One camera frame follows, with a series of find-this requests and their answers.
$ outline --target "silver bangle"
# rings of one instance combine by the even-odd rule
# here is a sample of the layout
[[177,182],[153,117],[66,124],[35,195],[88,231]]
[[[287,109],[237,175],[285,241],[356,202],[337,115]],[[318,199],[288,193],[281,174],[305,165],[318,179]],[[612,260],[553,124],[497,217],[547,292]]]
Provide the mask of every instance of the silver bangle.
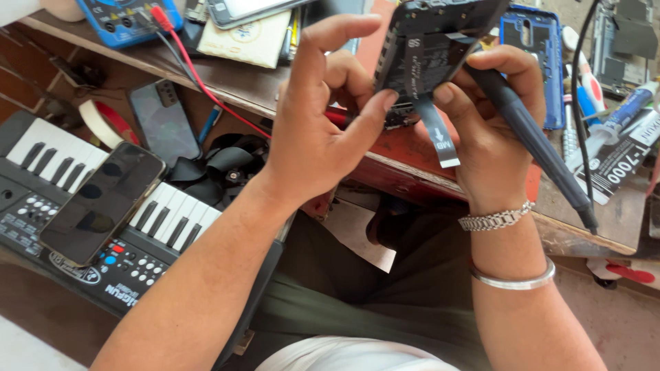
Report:
[[458,223],[461,224],[463,230],[467,231],[480,231],[480,230],[494,230],[504,228],[505,226],[514,225],[523,215],[527,214],[534,207],[534,202],[527,200],[523,206],[518,210],[507,210],[493,215],[486,215],[484,217],[473,217],[468,215],[460,218]]
[[489,277],[481,273],[477,267],[475,267],[474,262],[470,261],[470,272],[474,278],[480,280],[488,286],[493,286],[497,288],[503,288],[505,290],[533,290],[535,288],[545,286],[552,282],[552,278],[556,272],[554,263],[550,260],[549,257],[545,257],[545,261],[548,262],[548,269],[545,272],[534,279],[528,279],[525,281],[510,281],[506,279],[497,279],[495,277]]

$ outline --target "olive green pants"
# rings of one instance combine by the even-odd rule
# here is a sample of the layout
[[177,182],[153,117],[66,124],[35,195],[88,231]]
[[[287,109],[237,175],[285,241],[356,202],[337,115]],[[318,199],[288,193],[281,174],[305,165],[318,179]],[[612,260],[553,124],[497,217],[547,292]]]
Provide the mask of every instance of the olive green pants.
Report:
[[472,309],[465,204],[385,218],[378,240],[397,251],[374,267],[298,212],[277,272],[250,325],[243,356],[223,370],[252,371],[283,347],[316,335],[412,345],[461,371],[490,370]]

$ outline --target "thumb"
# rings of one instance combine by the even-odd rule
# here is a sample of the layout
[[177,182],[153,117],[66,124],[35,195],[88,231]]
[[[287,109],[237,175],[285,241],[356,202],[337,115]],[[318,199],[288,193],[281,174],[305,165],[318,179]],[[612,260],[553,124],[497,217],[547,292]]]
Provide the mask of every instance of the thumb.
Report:
[[344,132],[342,146],[352,151],[360,151],[361,154],[366,153],[383,132],[385,115],[397,99],[399,93],[391,89],[381,90],[371,97],[360,111],[360,115]]
[[475,104],[461,88],[453,83],[444,83],[433,91],[434,103],[449,116],[456,128],[461,143],[469,145],[486,130],[486,122]]

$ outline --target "hand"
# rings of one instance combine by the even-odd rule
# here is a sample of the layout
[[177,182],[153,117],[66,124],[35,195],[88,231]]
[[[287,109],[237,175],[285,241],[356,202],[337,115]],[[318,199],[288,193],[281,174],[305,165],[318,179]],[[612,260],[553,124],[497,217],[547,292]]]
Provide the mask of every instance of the hand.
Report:
[[[507,75],[511,87],[541,126],[545,97],[539,62],[529,53],[507,45],[470,55],[475,69],[496,69]],[[472,215],[518,209],[527,199],[525,178],[531,155],[509,125],[461,69],[451,83],[434,91],[435,103],[456,127],[461,138],[457,149],[461,165],[458,184],[465,191]]]
[[[325,56],[349,39],[374,33],[380,24],[380,16],[337,15],[303,30],[291,78],[280,85],[269,159],[258,175],[272,198],[299,207],[329,191],[358,166],[383,131],[397,93],[374,95],[372,77],[350,53]],[[346,131],[323,115],[335,97],[360,110]]]

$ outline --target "floor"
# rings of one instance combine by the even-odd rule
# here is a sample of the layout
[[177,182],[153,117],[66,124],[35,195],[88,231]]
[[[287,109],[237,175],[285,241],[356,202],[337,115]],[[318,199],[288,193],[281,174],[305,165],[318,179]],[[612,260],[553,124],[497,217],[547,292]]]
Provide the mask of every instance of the floor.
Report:
[[[348,247],[388,271],[394,252],[371,245],[372,211],[342,201],[324,225]],[[118,319],[53,282],[0,264],[0,371],[79,371],[91,364]],[[559,270],[556,283],[610,371],[657,369],[660,300]]]

